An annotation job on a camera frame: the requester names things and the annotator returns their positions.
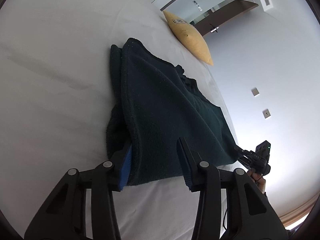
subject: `human hand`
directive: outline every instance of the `human hand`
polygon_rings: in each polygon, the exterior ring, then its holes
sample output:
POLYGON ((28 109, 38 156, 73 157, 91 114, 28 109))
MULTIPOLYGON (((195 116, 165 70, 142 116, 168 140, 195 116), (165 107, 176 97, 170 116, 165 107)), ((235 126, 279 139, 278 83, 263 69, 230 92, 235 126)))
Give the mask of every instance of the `human hand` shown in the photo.
POLYGON ((252 170, 248 170, 247 174, 253 182, 258 182, 258 188, 262 194, 264 194, 266 190, 266 180, 262 177, 262 175, 258 173, 252 173, 252 170))

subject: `bed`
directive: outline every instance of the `bed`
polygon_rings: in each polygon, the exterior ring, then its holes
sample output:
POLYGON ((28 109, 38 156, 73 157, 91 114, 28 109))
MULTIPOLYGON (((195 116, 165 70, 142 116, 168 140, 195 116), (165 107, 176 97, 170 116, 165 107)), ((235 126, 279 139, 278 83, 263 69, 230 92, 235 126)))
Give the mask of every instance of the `bed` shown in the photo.
MULTIPOLYGON (((182 65, 221 107, 236 138, 208 66, 180 44, 146 0, 7 0, 0 10, 0 210, 21 236, 68 169, 88 170, 106 160, 115 103, 109 50, 130 37, 182 65)), ((190 239, 198 197, 183 177, 125 187, 114 194, 122 239, 190 239)))

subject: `dark green towel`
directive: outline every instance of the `dark green towel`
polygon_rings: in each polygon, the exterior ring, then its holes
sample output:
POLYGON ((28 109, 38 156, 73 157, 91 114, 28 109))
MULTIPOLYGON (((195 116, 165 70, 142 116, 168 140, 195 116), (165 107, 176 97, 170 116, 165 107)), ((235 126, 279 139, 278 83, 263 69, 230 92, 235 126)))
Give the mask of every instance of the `dark green towel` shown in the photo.
POLYGON ((153 56, 130 38, 111 46, 110 74, 116 96, 107 128, 110 158, 132 138, 128 185, 181 176, 176 142, 185 137, 191 150, 215 166, 234 163, 235 141, 220 107, 198 90, 196 80, 153 56))

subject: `blue gripper pad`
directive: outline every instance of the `blue gripper pad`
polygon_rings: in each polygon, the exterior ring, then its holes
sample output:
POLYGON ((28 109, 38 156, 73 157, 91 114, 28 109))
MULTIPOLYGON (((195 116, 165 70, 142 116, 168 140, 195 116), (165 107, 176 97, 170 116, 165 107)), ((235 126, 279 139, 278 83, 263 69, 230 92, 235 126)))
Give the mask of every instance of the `blue gripper pad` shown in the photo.
POLYGON ((132 161, 132 144, 130 144, 125 154, 122 167, 120 169, 120 176, 118 182, 119 190, 123 190, 124 186, 127 186, 130 171, 131 171, 131 161, 132 161))

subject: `wall socket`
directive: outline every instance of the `wall socket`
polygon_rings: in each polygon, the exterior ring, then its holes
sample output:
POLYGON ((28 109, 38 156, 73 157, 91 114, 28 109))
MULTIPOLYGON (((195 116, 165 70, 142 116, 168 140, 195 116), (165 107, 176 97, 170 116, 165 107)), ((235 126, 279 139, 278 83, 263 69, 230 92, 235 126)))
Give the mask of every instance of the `wall socket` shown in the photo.
POLYGON ((255 97, 260 94, 257 88, 253 88, 251 92, 255 97))
POLYGON ((264 110, 262 113, 263 113, 263 116, 264 116, 265 119, 267 119, 268 117, 271 116, 271 114, 270 114, 268 109, 264 110))

